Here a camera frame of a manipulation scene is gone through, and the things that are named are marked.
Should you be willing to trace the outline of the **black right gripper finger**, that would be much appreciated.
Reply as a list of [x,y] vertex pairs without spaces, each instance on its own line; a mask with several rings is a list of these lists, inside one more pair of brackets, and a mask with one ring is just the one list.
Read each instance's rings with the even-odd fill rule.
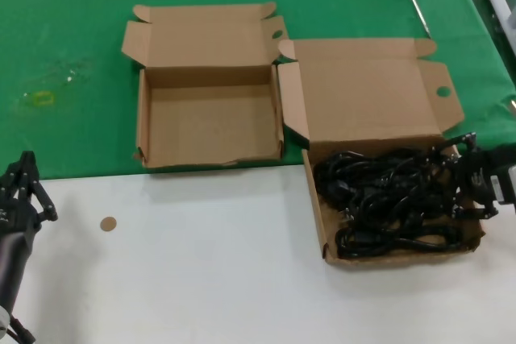
[[481,205],[468,197],[457,197],[454,200],[451,217],[460,221],[488,220],[499,212],[492,202]]
[[445,139],[431,148],[432,163],[459,163],[472,157],[478,150],[476,132]]

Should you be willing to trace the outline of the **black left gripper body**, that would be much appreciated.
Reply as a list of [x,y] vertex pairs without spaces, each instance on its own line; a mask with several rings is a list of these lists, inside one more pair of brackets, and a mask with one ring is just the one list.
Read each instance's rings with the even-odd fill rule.
[[39,213],[31,197],[1,196],[1,239],[16,233],[37,233],[40,229]]

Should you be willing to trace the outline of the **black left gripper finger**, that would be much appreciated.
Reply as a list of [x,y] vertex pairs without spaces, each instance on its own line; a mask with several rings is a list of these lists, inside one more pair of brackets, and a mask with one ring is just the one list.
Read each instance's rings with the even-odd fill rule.
[[1,203],[15,198],[28,203],[28,152],[23,151],[19,160],[8,165],[6,172],[1,175]]
[[27,176],[27,191],[35,195],[41,204],[43,211],[40,213],[40,221],[54,222],[58,219],[56,207],[50,196],[40,183],[40,173],[36,165],[35,153],[33,151],[25,151],[25,167],[24,174]]

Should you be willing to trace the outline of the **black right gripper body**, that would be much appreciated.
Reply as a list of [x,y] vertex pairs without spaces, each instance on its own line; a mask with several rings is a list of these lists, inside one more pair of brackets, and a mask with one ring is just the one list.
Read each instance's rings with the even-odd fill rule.
[[502,149],[466,151],[457,164],[460,192],[485,207],[494,201],[504,203],[501,189],[491,180],[495,169],[501,166],[502,153]]

